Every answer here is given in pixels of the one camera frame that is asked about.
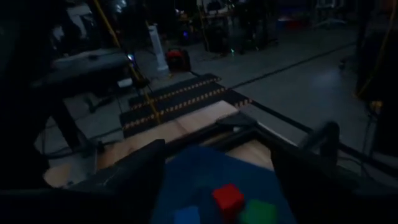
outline yellow cable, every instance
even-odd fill
[[[391,12],[391,16],[390,16],[390,23],[389,23],[389,27],[388,30],[386,32],[386,35],[384,36],[380,51],[379,51],[379,56],[377,56],[376,59],[376,65],[374,66],[373,71],[371,72],[369,78],[366,80],[366,83],[363,85],[363,87],[361,88],[361,90],[357,93],[357,97],[359,98],[364,91],[368,88],[370,82],[373,80],[373,78],[376,76],[376,73],[378,72],[380,66],[381,66],[381,62],[384,58],[384,53],[385,53],[385,49],[386,49],[386,45],[387,45],[387,41],[388,38],[390,36],[391,30],[394,26],[394,20],[396,17],[396,12],[397,12],[397,0],[394,0],[393,2],[393,8],[392,8],[392,12]]]
[[[104,11],[102,10],[100,4],[98,3],[98,0],[94,0],[94,3],[95,3],[95,6],[98,9],[99,14],[101,15],[102,19],[105,22],[106,27],[108,28],[109,32],[111,33],[114,43],[121,49],[121,45],[120,45],[120,42],[118,40],[118,37],[116,36],[115,32],[113,31],[113,28],[112,28],[111,24],[109,23],[108,19],[106,18]],[[136,80],[140,80],[140,77],[137,74],[137,72],[134,69],[134,67],[132,66],[132,63],[129,63],[129,67],[130,67],[132,73],[134,74]],[[149,95],[147,94],[147,92],[145,90],[143,90],[143,92],[144,92],[144,96],[146,98],[146,101],[148,102],[148,104],[150,105],[150,108],[152,109],[152,112],[156,116],[157,122],[160,124],[159,113],[156,111],[156,108],[154,106],[154,102],[151,100],[151,98],[149,97]]]

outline wooden board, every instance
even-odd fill
[[[155,139],[165,139],[166,142],[170,142],[198,131],[201,128],[213,124],[218,119],[237,112],[238,109],[234,106],[225,101],[220,101],[135,136],[131,136],[109,147],[104,154],[98,156],[97,169],[100,170],[112,166],[118,160],[126,157],[146,144],[149,144]],[[214,139],[217,140],[225,137],[226,134],[228,133],[215,136]],[[208,139],[203,144],[206,145],[214,141],[214,139]],[[231,157],[273,170],[270,154],[268,148],[257,141],[247,142],[227,153],[227,155]],[[53,167],[45,174],[45,180],[54,187],[61,187],[66,184],[66,180],[70,175],[70,170],[70,166],[66,165]]]
[[[249,141],[226,154],[256,166],[274,170],[274,165],[271,161],[271,151],[257,140]]]
[[[135,136],[131,136],[123,142],[115,144],[110,151],[98,156],[97,168],[99,170],[109,167],[153,140],[164,139],[166,142],[170,142],[209,126],[220,118],[237,112],[238,109],[234,106],[225,101],[220,101]]]

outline chair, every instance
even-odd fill
[[[332,24],[346,24],[346,21],[337,19],[333,17],[335,11],[341,9],[345,6],[345,0],[318,0],[316,5],[316,14],[318,12],[326,11],[332,12],[332,16],[327,18],[326,20],[319,22],[313,26],[313,28],[318,28],[321,26],[330,26]]]

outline hazard tape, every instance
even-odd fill
[[[253,102],[252,99],[245,99],[245,100],[243,100],[243,101],[240,101],[240,102],[238,102],[238,103],[235,103],[234,106],[235,106],[235,108],[239,109],[239,108],[241,108],[241,107],[244,106],[244,105],[250,104],[251,102]]]
[[[186,107],[186,106],[192,105],[192,104],[197,103],[197,102],[202,101],[202,100],[205,100],[205,99],[207,99],[207,98],[209,98],[209,97],[211,97],[211,96],[214,96],[214,95],[223,93],[223,92],[225,92],[226,90],[227,90],[227,89],[225,89],[225,88],[220,88],[220,89],[218,89],[218,90],[211,91],[211,92],[209,92],[209,93],[205,93],[205,94],[202,95],[202,96],[198,96],[198,97],[196,97],[196,98],[192,98],[191,100],[188,100],[188,101],[185,101],[185,102],[183,102],[183,103],[180,103],[179,105],[175,105],[175,106],[172,106],[172,107],[170,107],[170,108],[167,108],[166,110],[159,111],[159,116],[163,116],[163,115],[166,114],[166,113],[170,113],[170,112],[173,112],[173,111],[177,111],[177,110],[179,110],[179,109],[181,109],[181,108],[184,108],[184,107]],[[252,103],[252,99],[245,99],[245,100],[243,100],[243,101],[240,101],[240,102],[235,103],[234,106],[235,106],[236,108],[241,108],[242,106],[247,105],[247,104],[250,104],[250,103]],[[150,121],[150,120],[152,120],[152,119],[155,119],[155,115],[154,115],[154,114],[152,114],[152,115],[150,115],[150,116],[147,116],[147,117],[145,117],[145,118],[137,119],[137,120],[135,120],[135,121],[133,121],[133,122],[130,122],[130,123],[128,123],[128,124],[125,124],[125,125],[123,126],[123,130],[125,131],[125,130],[127,130],[127,129],[129,129],[129,128],[133,128],[133,127],[135,127],[135,126],[144,124],[144,123],[146,123],[146,122],[148,122],[148,121]]]
[[[179,93],[183,93],[185,91],[192,90],[194,88],[198,88],[199,86],[207,85],[207,84],[210,84],[210,83],[213,83],[213,82],[218,82],[220,80],[221,80],[221,78],[212,78],[212,79],[209,79],[209,80],[206,80],[206,81],[203,81],[203,82],[199,82],[199,83],[190,85],[188,87],[181,88],[181,89],[179,89],[177,91],[173,91],[173,92],[170,92],[170,93],[163,94],[163,95],[161,95],[161,96],[159,96],[157,98],[152,98],[150,102],[151,103],[155,103],[155,102],[158,102],[159,100],[170,98],[171,96],[177,95]],[[136,110],[136,109],[142,108],[143,106],[147,106],[147,105],[149,105],[149,102],[138,103],[138,104],[132,105],[131,106],[131,110]]]

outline gray floor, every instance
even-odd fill
[[[229,55],[218,60],[212,60],[212,55],[203,50],[202,44],[189,46],[187,49],[190,52],[194,72],[213,73],[222,78],[220,84],[231,87],[352,43],[355,33],[354,29],[347,28],[286,32],[280,35],[280,45],[277,47],[270,47],[260,52],[248,52],[246,55]],[[353,47],[337,50],[241,86],[236,91],[311,128],[328,120],[337,121],[341,127],[341,140],[355,149],[361,149],[367,122],[364,105],[353,96],[354,74],[350,71],[341,73],[338,70],[340,59],[351,55],[353,51]],[[136,57],[144,74],[154,77],[156,74],[155,57],[147,52],[139,52]],[[192,77],[193,75],[189,73],[182,73],[173,78],[157,78],[153,81],[152,87],[162,88]],[[127,101],[132,95],[119,99],[120,108],[118,102],[115,101],[99,109],[95,114],[88,114],[83,97],[67,99],[66,103],[79,128],[92,138],[120,128],[118,116],[121,111],[128,110]],[[253,106],[247,106],[243,108],[243,111],[293,142],[299,142],[304,137],[303,132]],[[113,134],[101,136],[99,139],[110,141],[122,140],[122,138],[122,132],[116,131]],[[44,148],[48,153],[65,146],[66,142],[59,129],[50,120],[45,137],[38,139],[37,147]],[[395,160],[376,156],[384,162],[398,166]],[[52,161],[52,165],[63,162],[65,161]],[[359,172],[359,166],[355,163],[341,162],[341,165]],[[370,173],[378,181],[398,186],[392,178],[376,170],[371,169]]]

